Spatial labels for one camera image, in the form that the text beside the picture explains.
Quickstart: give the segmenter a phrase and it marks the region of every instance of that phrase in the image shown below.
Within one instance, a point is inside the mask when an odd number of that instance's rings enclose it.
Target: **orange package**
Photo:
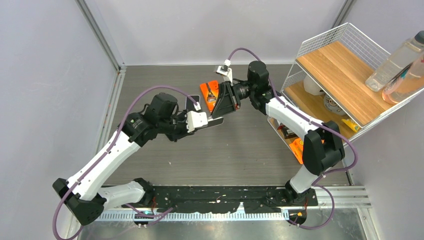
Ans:
[[[302,141],[300,137],[298,137],[296,138],[296,140],[290,143],[289,146],[294,156],[297,158],[297,161],[300,164],[304,164],[304,161],[302,159],[302,154],[304,152],[304,141]]]
[[[214,110],[215,103],[217,102],[218,94],[220,93],[220,84],[217,80],[200,84],[200,90],[206,102],[209,112]]]

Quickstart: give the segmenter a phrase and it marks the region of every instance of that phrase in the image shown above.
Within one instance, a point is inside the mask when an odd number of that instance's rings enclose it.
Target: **clear water bottle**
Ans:
[[[382,92],[382,97],[390,104],[397,104],[422,88],[424,88],[424,53],[388,83]]]
[[[424,52],[424,30],[408,39],[365,81],[374,92],[380,91],[392,78]]]

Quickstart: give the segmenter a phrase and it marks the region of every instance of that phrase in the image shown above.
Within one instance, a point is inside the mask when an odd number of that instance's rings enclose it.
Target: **white wall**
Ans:
[[[292,63],[344,0],[95,0],[126,65],[217,64],[237,47]],[[240,53],[235,63],[249,63]]]
[[[423,0],[359,0],[353,23],[389,52],[424,30]],[[424,94],[355,142],[354,181],[365,185],[384,240],[423,239]]]
[[[94,155],[116,73],[75,1],[0,12],[0,238],[54,239],[52,183]]]

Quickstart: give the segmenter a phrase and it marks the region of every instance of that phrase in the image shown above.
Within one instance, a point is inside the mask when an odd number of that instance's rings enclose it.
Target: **bottle cap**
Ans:
[[[419,42],[420,44],[424,44],[424,30],[419,31],[419,32],[415,35],[414,39],[415,39],[417,42]]]

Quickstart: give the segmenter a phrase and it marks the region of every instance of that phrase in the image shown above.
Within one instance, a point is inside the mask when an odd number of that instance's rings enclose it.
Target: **gray wood tabletop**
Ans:
[[[278,90],[290,66],[268,65]],[[246,65],[231,67],[234,78],[246,79]],[[112,130],[143,90],[166,84],[191,95],[201,95],[201,83],[222,81],[214,73],[214,68],[213,65],[128,67]],[[148,93],[133,111],[140,111],[160,92],[174,95],[180,109],[184,107],[183,95],[164,89]],[[207,109],[203,98],[201,106]],[[240,110],[224,117],[222,125],[199,130],[178,142],[170,142],[166,136],[158,135],[130,156],[106,183],[119,185],[135,178],[144,178],[155,185],[284,185],[300,167],[292,152],[267,122],[267,116],[255,110],[246,99],[242,101]],[[344,172],[338,172],[320,183],[347,185],[348,180]]]

